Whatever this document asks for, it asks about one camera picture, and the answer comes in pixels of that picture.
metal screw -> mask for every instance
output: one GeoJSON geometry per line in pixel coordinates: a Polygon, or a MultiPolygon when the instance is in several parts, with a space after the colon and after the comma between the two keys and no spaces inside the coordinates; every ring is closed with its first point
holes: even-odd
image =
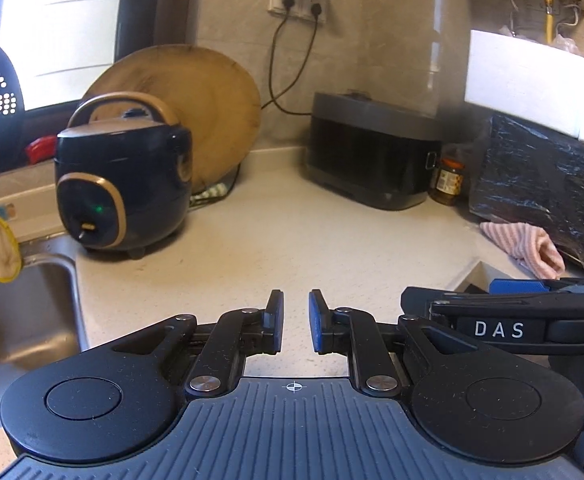
{"type": "Polygon", "coordinates": [[[221,386],[221,381],[212,375],[200,375],[190,381],[190,387],[198,392],[213,392],[221,386]]]}
{"type": "Polygon", "coordinates": [[[366,381],[366,384],[368,388],[377,392],[389,392],[399,385],[395,378],[388,375],[372,376],[366,381]]]}

ribbed gray surface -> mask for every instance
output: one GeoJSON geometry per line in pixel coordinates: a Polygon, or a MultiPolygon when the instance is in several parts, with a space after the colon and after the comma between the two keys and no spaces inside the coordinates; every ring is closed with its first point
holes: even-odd
{"type": "Polygon", "coordinates": [[[5,480],[584,480],[568,460],[526,468],[464,462],[414,429],[393,400],[358,394],[346,379],[241,379],[196,400],[145,452],[92,467],[21,458],[5,480]]]}

pink towel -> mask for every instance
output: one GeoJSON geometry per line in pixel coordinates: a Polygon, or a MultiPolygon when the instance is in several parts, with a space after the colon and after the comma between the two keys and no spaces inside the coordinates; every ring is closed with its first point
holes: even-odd
{"type": "Polygon", "coordinates": [[[479,225],[483,234],[541,280],[555,280],[565,272],[563,258],[546,230],[530,224],[479,225]]]}

countertop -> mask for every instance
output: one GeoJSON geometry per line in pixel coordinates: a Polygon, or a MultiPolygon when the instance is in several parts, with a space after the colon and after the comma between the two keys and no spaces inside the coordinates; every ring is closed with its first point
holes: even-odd
{"type": "MultiPolygon", "coordinates": [[[[401,212],[375,210],[302,176],[298,150],[251,155],[233,193],[191,211],[182,231],[141,260],[82,253],[77,260],[91,346],[175,314],[214,322],[227,310],[264,308],[285,293],[283,349],[248,359],[246,375],[345,375],[342,356],[312,351],[307,297],[396,322],[406,286],[457,286],[479,263],[526,275],[455,208],[427,200],[401,212]]],[[[14,456],[0,430],[0,471],[14,456]]]]}

jar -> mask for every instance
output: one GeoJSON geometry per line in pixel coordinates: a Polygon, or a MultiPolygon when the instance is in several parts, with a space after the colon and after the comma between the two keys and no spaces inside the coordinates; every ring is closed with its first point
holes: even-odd
{"type": "Polygon", "coordinates": [[[430,188],[432,200],[443,205],[453,205],[461,194],[465,168],[466,166],[457,160],[442,158],[432,178],[430,188]]]}

